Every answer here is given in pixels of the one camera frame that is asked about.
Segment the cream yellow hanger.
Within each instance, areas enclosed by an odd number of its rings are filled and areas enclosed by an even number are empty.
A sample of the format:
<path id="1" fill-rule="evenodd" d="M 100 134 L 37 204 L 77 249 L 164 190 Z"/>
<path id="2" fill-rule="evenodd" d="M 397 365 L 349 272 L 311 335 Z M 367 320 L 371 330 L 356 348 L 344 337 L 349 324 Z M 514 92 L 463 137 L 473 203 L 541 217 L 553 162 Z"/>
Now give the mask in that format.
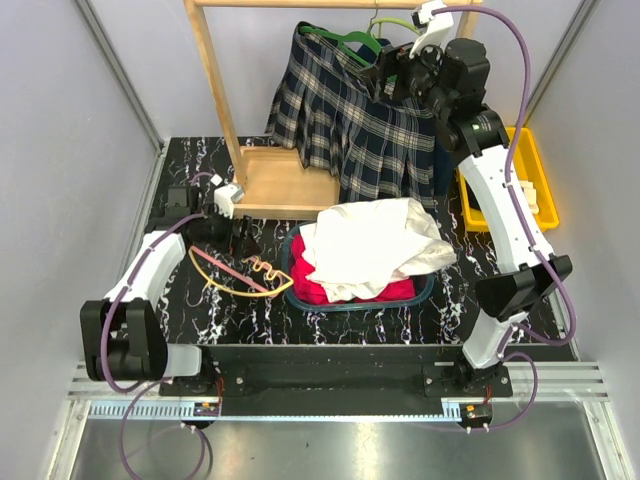
<path id="1" fill-rule="evenodd" d="M 257 283 L 251 276 L 244 275 L 243 273 L 234 270 L 231 266 L 225 264 L 221 260 L 214 258 L 210 254 L 206 253 L 204 250 L 196 246 L 192 246 L 188 249 L 188 257 L 193 268 L 204 280 L 206 287 L 217 289 L 232 296 L 243 298 L 275 298 L 292 288 L 294 285 L 294 279 L 291 276 L 281 270 L 276 269 L 269 262 L 263 261 L 259 256 L 251 256 L 242 259 L 241 262 L 248 265 L 252 272 L 261 273 L 263 279 L 267 283 L 274 284 L 275 282 L 278 282 L 278 284 L 274 288 L 267 288 L 265 285 Z M 238 280 L 243 285 L 247 286 L 249 290 L 236 290 L 230 288 L 227 285 L 219 283 L 212 275 L 210 275 L 203 269 L 200 260 L 204 260 L 211 266 L 216 267 L 218 270 L 226 273 L 232 279 Z"/>

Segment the pink hanger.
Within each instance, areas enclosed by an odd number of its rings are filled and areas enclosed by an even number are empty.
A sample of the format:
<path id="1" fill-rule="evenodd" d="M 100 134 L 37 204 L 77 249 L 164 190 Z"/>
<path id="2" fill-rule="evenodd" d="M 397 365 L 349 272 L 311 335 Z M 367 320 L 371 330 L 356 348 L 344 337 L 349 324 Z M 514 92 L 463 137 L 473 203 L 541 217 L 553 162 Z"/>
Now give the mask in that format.
<path id="1" fill-rule="evenodd" d="M 187 250 L 187 256 L 191 262 L 192 267 L 204 280 L 205 286 L 207 288 L 217 289 L 228 295 L 247 299 L 273 299 L 282 293 L 282 291 L 278 289 L 268 290 L 265 286 L 254 281 L 250 276 L 244 275 L 243 273 L 232 268 L 230 265 L 224 263 L 223 261 L 214 258 L 199 247 L 191 246 Z M 232 279 L 240 281 L 243 285 L 248 287 L 248 290 L 237 290 L 218 282 L 210 273 L 204 270 L 202 262 L 215 267 L 222 273 L 226 273 Z"/>

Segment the plaid skirt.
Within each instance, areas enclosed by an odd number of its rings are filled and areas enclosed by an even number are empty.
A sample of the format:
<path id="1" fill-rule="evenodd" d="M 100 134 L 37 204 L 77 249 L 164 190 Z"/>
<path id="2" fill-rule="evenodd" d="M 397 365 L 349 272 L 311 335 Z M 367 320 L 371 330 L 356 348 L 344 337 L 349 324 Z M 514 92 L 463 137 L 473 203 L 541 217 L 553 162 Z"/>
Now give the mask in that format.
<path id="1" fill-rule="evenodd" d="M 342 203 L 409 197 L 435 207 L 435 120 L 413 99 L 373 101 L 362 66 L 299 23 L 266 133 L 339 181 Z"/>

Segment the dark green hanger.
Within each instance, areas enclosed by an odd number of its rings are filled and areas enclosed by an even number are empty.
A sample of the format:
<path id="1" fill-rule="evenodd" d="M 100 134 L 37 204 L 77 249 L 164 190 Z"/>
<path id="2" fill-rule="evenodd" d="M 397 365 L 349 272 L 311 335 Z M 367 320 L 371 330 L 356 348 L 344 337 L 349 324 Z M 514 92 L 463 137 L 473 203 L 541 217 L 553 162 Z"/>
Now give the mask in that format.
<path id="1" fill-rule="evenodd" d="M 360 43 L 366 46 L 374 54 L 374 58 L 377 58 L 382 50 L 382 46 L 376 38 L 371 36 L 369 33 L 362 31 L 352 31 L 347 34 L 337 34 L 312 25 L 303 25 L 298 28 L 298 31 L 300 34 L 314 34 L 323 38 L 334 40 L 338 48 L 340 48 L 349 57 L 356 60 L 363 66 L 368 66 L 370 64 L 370 61 L 361 58 L 357 52 L 355 52 L 348 46 L 348 43 Z"/>

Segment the red garment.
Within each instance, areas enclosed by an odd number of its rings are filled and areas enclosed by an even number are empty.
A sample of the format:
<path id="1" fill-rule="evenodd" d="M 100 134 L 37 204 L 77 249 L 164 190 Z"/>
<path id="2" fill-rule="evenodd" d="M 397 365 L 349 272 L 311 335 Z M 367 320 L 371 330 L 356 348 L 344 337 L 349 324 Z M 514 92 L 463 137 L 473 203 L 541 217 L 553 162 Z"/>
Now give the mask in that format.
<path id="1" fill-rule="evenodd" d="M 372 295 L 372 290 L 366 286 L 337 286 L 331 287 L 330 294 L 309 276 L 315 272 L 315 267 L 303 257 L 307 248 L 303 237 L 296 234 L 291 244 L 293 265 L 290 276 L 293 278 L 293 291 L 296 297 L 311 305 L 333 305 L 349 302 L 356 303 L 380 303 L 401 300 L 411 300 L 416 296 L 414 282 L 411 278 L 389 283 L 377 296 Z"/>

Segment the white pleated skirt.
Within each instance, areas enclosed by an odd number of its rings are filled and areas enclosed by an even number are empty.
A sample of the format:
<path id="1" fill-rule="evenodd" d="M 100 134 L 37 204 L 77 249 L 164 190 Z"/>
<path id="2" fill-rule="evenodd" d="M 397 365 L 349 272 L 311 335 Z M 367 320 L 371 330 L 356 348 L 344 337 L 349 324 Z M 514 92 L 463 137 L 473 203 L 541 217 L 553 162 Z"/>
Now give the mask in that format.
<path id="1" fill-rule="evenodd" d="M 302 226 L 315 267 L 309 278 L 331 287 L 366 286 L 372 295 L 389 283 L 429 275 L 453 265 L 453 246 L 441 238 L 434 218 L 412 198 L 345 203 Z"/>

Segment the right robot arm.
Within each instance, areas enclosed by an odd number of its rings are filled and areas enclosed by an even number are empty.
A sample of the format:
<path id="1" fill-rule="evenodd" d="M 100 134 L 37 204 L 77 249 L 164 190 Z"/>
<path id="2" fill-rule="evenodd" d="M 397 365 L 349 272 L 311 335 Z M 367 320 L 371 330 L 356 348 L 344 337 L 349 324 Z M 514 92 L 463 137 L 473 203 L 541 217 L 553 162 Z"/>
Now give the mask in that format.
<path id="1" fill-rule="evenodd" d="M 363 73 L 375 99 L 385 97 L 393 78 L 392 99 L 415 99 L 433 113 L 438 141 L 475 195 L 494 243 L 499 272 L 476 283 L 478 318 L 444 378 L 470 397 L 497 376 L 508 337 L 573 269 L 568 256 L 554 253 L 527 204 L 509 155 L 513 139 L 484 102 L 489 73 L 484 45 L 465 38 L 417 54 L 386 46 Z"/>

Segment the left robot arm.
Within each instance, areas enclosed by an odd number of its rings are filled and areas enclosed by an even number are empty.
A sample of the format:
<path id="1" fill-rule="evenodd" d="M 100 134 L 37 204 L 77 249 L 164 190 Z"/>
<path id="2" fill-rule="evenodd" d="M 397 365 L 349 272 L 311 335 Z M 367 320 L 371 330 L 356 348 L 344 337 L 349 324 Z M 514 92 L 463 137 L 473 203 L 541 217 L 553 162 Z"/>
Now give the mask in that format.
<path id="1" fill-rule="evenodd" d="M 216 372 L 201 348 L 171 344 L 157 310 L 169 277 L 192 246 L 206 244 L 237 258 L 257 251 L 251 219 L 234 216 L 245 192 L 236 183 L 215 188 L 206 202 L 197 186 L 173 186 L 163 207 L 151 216 L 141 247 L 123 277 L 101 299 L 80 310 L 88 377 L 127 393 L 145 381 L 181 378 L 196 396 L 215 386 Z"/>

